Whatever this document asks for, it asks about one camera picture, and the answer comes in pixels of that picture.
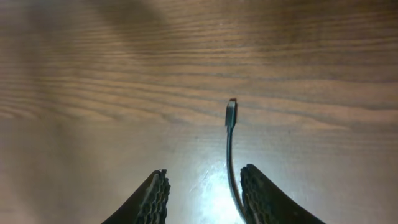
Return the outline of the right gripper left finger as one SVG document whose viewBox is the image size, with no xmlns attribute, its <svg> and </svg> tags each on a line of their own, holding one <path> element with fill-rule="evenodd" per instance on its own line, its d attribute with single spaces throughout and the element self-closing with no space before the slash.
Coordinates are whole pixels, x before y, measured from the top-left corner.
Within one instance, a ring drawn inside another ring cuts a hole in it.
<svg viewBox="0 0 398 224">
<path fill-rule="evenodd" d="M 103 224 L 165 224 L 170 193 L 167 170 L 155 170 Z"/>
</svg>

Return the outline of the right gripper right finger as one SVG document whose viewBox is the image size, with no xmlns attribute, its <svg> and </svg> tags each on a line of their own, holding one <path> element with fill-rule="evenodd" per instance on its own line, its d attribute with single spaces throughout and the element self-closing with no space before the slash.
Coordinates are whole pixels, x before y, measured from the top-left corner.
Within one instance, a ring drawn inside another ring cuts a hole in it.
<svg viewBox="0 0 398 224">
<path fill-rule="evenodd" d="M 253 164 L 241 169 L 241 187 L 247 224 L 325 224 Z"/>
</svg>

